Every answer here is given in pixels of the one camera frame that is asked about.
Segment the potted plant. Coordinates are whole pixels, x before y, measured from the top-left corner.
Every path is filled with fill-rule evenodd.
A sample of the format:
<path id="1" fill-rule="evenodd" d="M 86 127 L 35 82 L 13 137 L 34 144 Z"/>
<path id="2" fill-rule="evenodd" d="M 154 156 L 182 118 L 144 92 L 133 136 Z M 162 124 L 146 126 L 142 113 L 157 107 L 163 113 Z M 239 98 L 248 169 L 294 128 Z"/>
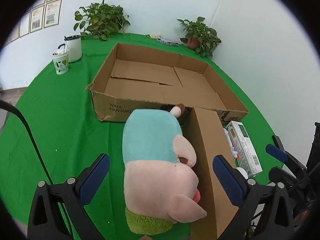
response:
<path id="1" fill-rule="evenodd" d="M 80 7 L 74 13 L 74 31 L 80 31 L 81 38 L 97 38 L 108 41 L 111 34 L 125 33 L 129 27 L 129 15 L 121 5 L 107 4 L 105 0 Z"/>
<path id="2" fill-rule="evenodd" d="M 199 16 L 196 21 L 177 19 L 183 31 L 184 37 L 180 41 L 195 54 L 211 59 L 213 52 L 221 43 L 215 29 L 208 27 L 204 17 Z"/>

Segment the framed certificates on wall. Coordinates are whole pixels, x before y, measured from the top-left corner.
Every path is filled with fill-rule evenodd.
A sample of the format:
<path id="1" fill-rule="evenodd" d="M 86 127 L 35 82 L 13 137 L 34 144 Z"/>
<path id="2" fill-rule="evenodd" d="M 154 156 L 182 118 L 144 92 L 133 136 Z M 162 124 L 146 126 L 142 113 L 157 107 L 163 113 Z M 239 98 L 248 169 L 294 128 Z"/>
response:
<path id="1" fill-rule="evenodd" d="M 4 46 L 36 31 L 59 25 L 62 0 L 37 0 L 18 21 Z"/>

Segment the colourful small packet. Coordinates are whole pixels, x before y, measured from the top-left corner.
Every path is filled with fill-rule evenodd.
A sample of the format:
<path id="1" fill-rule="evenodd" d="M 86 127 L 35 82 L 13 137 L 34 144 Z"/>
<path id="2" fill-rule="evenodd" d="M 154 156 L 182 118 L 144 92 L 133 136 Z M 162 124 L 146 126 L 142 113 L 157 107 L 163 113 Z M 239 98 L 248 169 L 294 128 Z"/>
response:
<path id="1" fill-rule="evenodd" d="M 148 38 L 152 39 L 152 40 L 156 40 L 157 42 L 159 42 L 161 44 L 164 44 L 164 45 L 167 45 L 167 46 L 178 47 L 178 46 L 181 46 L 183 44 L 181 42 L 177 42 L 177 41 L 174 41 L 174 40 L 171 40 L 171 39 L 168 39 L 168 38 L 163 38 L 163 37 L 161 37 L 161 35 L 150 35 L 149 34 Z"/>

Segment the right potted plant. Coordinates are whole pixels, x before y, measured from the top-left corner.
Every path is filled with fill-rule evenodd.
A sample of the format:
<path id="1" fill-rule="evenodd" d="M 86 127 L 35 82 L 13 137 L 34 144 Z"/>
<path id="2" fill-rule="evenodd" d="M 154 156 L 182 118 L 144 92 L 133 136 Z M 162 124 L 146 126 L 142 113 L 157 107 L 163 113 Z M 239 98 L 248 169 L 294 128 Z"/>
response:
<path id="1" fill-rule="evenodd" d="M 195 54 L 211 59 L 213 52 L 221 43 L 215 29 L 208 27 L 204 17 L 199 16 L 196 21 L 177 19 L 183 31 L 184 37 L 180 41 Z"/>

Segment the pig plush toy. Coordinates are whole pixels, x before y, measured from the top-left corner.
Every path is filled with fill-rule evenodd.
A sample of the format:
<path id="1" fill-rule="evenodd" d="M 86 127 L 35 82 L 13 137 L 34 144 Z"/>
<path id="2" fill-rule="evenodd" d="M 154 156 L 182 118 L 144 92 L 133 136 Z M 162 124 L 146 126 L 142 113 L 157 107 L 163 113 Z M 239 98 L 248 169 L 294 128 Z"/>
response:
<path id="1" fill-rule="evenodd" d="M 184 111 L 183 104 L 169 111 L 135 109 L 125 122 L 125 216 L 135 234 L 158 235 L 207 216 L 193 171 L 196 152 L 178 122 Z"/>

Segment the narrow cardboard box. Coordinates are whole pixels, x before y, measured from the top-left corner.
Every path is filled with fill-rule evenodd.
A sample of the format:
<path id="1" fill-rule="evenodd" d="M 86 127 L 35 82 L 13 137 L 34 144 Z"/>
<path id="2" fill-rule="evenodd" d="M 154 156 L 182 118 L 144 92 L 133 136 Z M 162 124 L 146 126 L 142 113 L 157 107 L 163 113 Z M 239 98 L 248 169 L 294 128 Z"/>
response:
<path id="1" fill-rule="evenodd" d="M 220 154 L 235 167 L 229 143 L 217 113 L 198 107 L 193 108 L 185 120 L 183 135 L 196 152 L 193 170 L 199 178 L 199 205 L 207 211 L 206 217 L 191 223 L 190 238 L 218 239 L 238 211 L 213 171 L 213 159 Z"/>

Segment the green leaf pattern cup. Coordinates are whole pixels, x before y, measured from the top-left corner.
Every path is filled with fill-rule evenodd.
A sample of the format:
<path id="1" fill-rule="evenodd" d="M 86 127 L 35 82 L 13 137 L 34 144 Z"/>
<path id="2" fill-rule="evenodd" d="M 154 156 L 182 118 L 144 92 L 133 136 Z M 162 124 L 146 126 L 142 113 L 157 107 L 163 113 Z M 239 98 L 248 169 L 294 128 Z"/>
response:
<path id="1" fill-rule="evenodd" d="M 52 54 L 53 64 L 57 75 L 62 75 L 68 72 L 69 64 L 69 49 L 66 44 L 58 46 L 57 51 Z"/>

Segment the green tablecloth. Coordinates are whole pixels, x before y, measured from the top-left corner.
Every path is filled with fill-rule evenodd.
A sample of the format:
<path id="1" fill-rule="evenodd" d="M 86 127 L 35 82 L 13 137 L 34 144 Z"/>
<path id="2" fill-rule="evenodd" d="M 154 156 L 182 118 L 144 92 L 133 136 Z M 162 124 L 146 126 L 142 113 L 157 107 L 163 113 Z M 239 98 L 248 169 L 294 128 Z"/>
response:
<path id="1" fill-rule="evenodd" d="M 28 225 L 39 182 L 62 184 L 104 153 L 110 158 L 110 170 L 85 210 L 105 239 L 139 239 L 129 230 L 124 213 L 124 125 L 99 121 L 87 89 L 117 43 L 195 57 L 183 46 L 119 34 L 107 42 L 84 40 L 81 60 L 66 74 L 57 75 L 52 63 L 44 64 L 16 105 L 28 125 L 11 114 L 1 133 L 1 200 L 8 214 L 23 225 Z"/>

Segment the left potted plant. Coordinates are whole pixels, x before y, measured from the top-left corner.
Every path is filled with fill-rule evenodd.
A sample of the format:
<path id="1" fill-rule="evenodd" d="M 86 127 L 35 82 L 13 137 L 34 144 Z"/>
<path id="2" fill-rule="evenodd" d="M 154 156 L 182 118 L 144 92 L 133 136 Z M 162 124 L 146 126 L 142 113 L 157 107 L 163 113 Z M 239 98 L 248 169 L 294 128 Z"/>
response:
<path id="1" fill-rule="evenodd" d="M 111 34 L 125 33 L 129 27 L 129 15 L 121 5 L 107 4 L 105 0 L 80 7 L 74 13 L 74 31 L 80 31 L 81 38 L 97 38 L 108 41 Z"/>

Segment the white medicine box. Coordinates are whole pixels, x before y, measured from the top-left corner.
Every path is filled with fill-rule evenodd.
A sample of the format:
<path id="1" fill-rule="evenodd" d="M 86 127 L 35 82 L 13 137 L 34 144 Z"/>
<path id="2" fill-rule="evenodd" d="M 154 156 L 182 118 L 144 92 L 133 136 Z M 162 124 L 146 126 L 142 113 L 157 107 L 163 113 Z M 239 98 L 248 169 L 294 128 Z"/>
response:
<path id="1" fill-rule="evenodd" d="M 238 152 L 238 158 L 235 159 L 237 165 L 243 168 L 249 177 L 262 172 L 263 169 L 259 158 L 244 124 L 242 122 L 230 121 L 225 129 L 227 129 L 233 146 Z"/>

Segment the white folding phone stand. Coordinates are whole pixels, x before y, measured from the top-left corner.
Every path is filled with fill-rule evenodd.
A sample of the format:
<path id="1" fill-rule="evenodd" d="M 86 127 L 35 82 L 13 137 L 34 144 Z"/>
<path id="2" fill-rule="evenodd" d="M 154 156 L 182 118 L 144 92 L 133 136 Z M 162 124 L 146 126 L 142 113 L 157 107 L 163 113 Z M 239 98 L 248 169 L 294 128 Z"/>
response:
<path id="1" fill-rule="evenodd" d="M 233 143 L 232 143 L 232 141 L 230 139 L 230 136 L 229 136 L 229 133 L 228 133 L 227 129 L 224 128 L 223 130 L 224 130 L 225 136 L 227 138 L 227 141 L 229 143 L 229 147 L 231 149 L 231 152 L 232 152 L 232 155 L 233 155 L 233 159 L 235 160 L 235 159 L 238 158 L 238 152 L 235 150 L 235 148 L 233 146 Z"/>

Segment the large cardboard tray box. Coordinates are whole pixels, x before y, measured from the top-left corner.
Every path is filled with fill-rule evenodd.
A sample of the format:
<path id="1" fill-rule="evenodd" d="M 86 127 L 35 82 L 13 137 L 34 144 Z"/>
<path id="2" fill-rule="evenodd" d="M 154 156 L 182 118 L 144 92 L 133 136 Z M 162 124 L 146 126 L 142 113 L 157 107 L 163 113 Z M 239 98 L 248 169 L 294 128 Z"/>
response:
<path id="1" fill-rule="evenodd" d="M 125 122 L 135 109 L 183 104 L 183 123 L 194 107 L 216 111 L 223 124 L 248 109 L 210 64 L 159 49 L 117 43 L 87 86 L 97 119 Z"/>

